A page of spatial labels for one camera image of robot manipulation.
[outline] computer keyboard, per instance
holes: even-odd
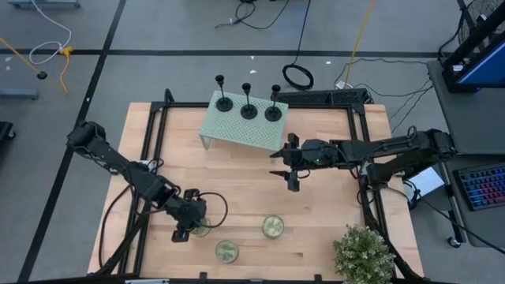
[[[455,170],[470,210],[505,205],[505,163]]]
[[[304,105],[349,105],[351,103],[366,103],[369,100],[365,88],[306,91],[306,92],[281,92],[277,95],[277,101],[288,104]]]

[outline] green plant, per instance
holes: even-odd
[[[335,271],[349,284],[389,283],[394,255],[389,253],[384,239],[368,227],[347,227],[342,240],[333,242]]]

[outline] gray floor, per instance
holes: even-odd
[[[265,31],[244,26],[214,26],[227,22],[235,0],[128,0],[113,49],[141,50],[293,50],[297,46],[306,0],[292,0],[279,22]],[[100,49],[118,1],[83,1],[82,9],[54,10],[47,14],[73,30],[71,45]],[[313,1],[302,50],[352,50],[368,1]],[[282,1],[259,1],[251,23],[262,25],[282,8]],[[390,0],[377,2],[359,50],[436,52],[456,27],[455,0]],[[47,23],[36,11],[15,10],[0,3],[1,36],[16,48],[31,48],[47,40],[64,41],[65,31]],[[0,101],[0,121],[15,124],[17,138],[2,151],[0,164],[0,282],[14,282],[19,275],[33,234],[46,203],[65,150],[65,135],[77,117],[97,56],[72,56],[66,82],[68,95],[55,91],[46,81],[11,55],[0,55],[0,86],[38,88],[36,101]],[[131,102],[161,100],[170,88],[177,101],[207,101],[215,89],[214,76],[225,76],[225,90],[241,92],[252,85],[251,95],[267,98],[270,87],[290,90],[281,68],[292,57],[256,56],[109,56],[88,112],[107,131],[117,147]],[[312,71],[315,90],[330,89],[348,58],[300,57],[298,64]],[[65,61],[56,57],[41,66],[58,81]],[[418,89],[428,79],[423,65],[359,62],[351,84],[366,83],[378,92],[402,94]],[[382,98],[391,116],[405,99]],[[391,120],[396,125],[408,108]],[[409,125],[447,131],[433,91],[428,92],[395,135]],[[109,176],[94,163],[74,157],[54,216],[36,261],[31,279],[84,275],[106,195]],[[461,283],[505,282],[502,256],[486,248],[448,247],[449,224],[427,208],[412,214],[425,274],[435,280]]]

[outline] wooden tabletop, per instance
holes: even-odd
[[[150,103],[130,104],[118,149],[127,159],[140,157],[149,108]],[[371,139],[391,137],[384,106],[367,105],[365,109]],[[159,174],[182,189],[223,194],[230,213],[224,224],[209,235],[192,235],[186,243],[170,241],[175,221],[169,215],[153,215],[140,276],[198,278],[200,272],[206,271],[209,278],[313,280],[315,274],[321,274],[324,280],[342,280],[341,275],[334,273],[331,243],[343,236],[346,224],[364,224],[356,201],[358,185],[349,171],[313,171],[301,181],[300,192],[291,192],[283,179],[268,173],[287,167],[281,159],[272,163],[266,150],[213,140],[205,151],[198,137],[205,112],[204,108],[169,109],[161,153],[165,165]],[[361,133],[358,116],[356,123]],[[157,130],[153,133],[151,153]],[[350,138],[345,110],[289,110],[284,133],[284,137],[296,133],[301,143],[311,138]],[[111,178],[104,212],[125,186],[122,177]],[[400,179],[394,177],[390,187],[402,190]],[[405,198],[387,190],[381,194],[391,242],[413,270],[423,275]],[[207,217],[216,224],[224,213],[223,202],[214,196],[205,199]],[[130,202],[129,194],[123,196],[107,220],[105,260],[124,237]],[[284,221],[285,230],[279,239],[270,240],[262,234],[261,225],[268,215],[278,215]],[[90,272],[99,268],[98,236]],[[235,242],[240,250],[238,259],[231,264],[220,264],[215,258],[215,246],[225,239]],[[134,241],[128,271],[132,270],[136,246]]]

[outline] black peg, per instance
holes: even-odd
[[[247,104],[240,109],[240,114],[245,119],[253,119],[258,115],[258,110],[256,107],[249,103],[249,93],[251,92],[251,84],[242,84],[242,90],[244,90],[245,96],[247,97]]]
[[[40,71],[39,73],[37,73],[37,78],[39,78],[39,80],[44,80],[47,78],[47,73],[45,73],[44,71]]]
[[[222,112],[231,110],[231,108],[234,107],[234,102],[230,98],[224,96],[223,92],[224,76],[223,75],[216,76],[215,81],[221,88],[221,98],[219,98],[217,102],[215,102],[215,107],[217,107],[217,109]]]
[[[265,118],[268,121],[278,121],[282,117],[282,111],[275,106],[275,102],[277,101],[277,95],[279,94],[279,91],[281,90],[281,86],[279,85],[273,85],[271,86],[271,98],[274,101],[273,106],[267,107],[265,110]]]

